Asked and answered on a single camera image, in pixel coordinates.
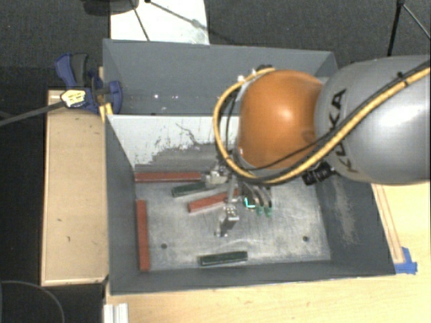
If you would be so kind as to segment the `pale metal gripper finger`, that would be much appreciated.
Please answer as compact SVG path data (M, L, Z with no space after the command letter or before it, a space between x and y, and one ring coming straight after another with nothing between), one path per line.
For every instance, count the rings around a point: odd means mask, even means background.
M229 177L218 169L212 169L202 175L202 181L206 186L219 186L227 183Z
M218 218L215 235L219 238L227 237L229 232L233 230L239 220L240 217L238 215L236 207L232 205L225 206L221 215Z

